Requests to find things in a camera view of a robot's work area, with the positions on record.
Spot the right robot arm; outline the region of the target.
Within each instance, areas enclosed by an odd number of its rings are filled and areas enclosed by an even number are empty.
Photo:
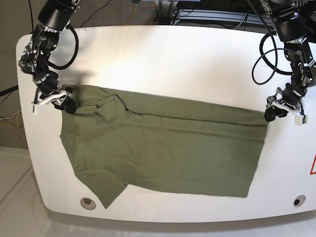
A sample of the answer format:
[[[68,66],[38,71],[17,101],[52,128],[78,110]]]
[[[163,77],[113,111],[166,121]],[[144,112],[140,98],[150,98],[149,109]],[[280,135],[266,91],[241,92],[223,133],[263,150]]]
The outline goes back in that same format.
[[[62,87],[59,76],[50,68],[64,70],[72,65],[78,50],[79,38],[70,25],[70,18],[76,12],[78,0],[48,0],[41,9],[39,24],[32,27],[32,37],[25,46],[21,59],[18,62],[21,71],[32,75],[36,85],[33,101],[33,113],[43,104],[51,103],[54,108],[73,115],[77,108],[73,100],[73,89]],[[49,61],[51,52],[57,47],[59,35],[65,29],[70,30],[75,38],[75,49],[70,61],[57,66]]]

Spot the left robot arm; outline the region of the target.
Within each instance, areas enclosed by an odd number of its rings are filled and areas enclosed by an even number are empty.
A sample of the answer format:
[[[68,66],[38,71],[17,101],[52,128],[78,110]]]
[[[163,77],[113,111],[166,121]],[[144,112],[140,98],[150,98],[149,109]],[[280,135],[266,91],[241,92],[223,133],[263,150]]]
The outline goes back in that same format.
[[[265,120],[271,122],[292,113],[299,124],[307,122],[302,99],[309,87],[316,84],[316,60],[309,43],[316,41],[316,2],[314,0],[263,0],[261,5],[271,21],[272,30],[263,36],[259,44],[261,59],[273,70],[291,81],[284,89],[277,88],[275,95],[267,98]],[[272,64],[263,51],[268,37],[278,36],[284,44],[281,48],[291,71],[286,72]]]

